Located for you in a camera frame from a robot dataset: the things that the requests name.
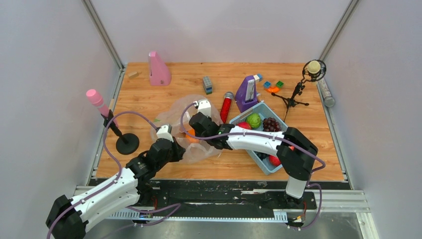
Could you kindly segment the orange fruit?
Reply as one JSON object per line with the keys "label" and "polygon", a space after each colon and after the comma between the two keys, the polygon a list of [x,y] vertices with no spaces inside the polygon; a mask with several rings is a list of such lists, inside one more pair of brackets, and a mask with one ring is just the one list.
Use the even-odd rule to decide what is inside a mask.
{"label": "orange fruit", "polygon": [[195,130],[192,128],[188,130],[188,133],[185,134],[185,138],[188,140],[189,143],[200,143],[199,139],[193,138],[195,136]]}

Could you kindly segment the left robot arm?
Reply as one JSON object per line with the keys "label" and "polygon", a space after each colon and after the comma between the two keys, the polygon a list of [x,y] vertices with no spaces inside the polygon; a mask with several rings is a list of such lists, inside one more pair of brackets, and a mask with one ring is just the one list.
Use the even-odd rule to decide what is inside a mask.
{"label": "left robot arm", "polygon": [[148,205],[153,197],[150,179],[167,163],[182,160],[185,151],[175,139],[160,138],[113,178],[71,199],[60,196],[46,220],[47,237],[82,239],[111,214],[136,203]]}

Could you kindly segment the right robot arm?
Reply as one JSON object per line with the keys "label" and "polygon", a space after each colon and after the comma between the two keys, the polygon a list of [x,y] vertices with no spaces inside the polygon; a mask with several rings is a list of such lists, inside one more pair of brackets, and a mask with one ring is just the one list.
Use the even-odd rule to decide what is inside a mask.
{"label": "right robot arm", "polygon": [[233,124],[218,125],[202,113],[195,114],[189,120],[189,126],[194,129],[195,138],[216,149],[244,149],[278,157],[289,176],[284,194],[286,205],[296,208],[303,203],[303,193],[318,149],[298,129],[289,127],[279,132],[248,130]]}

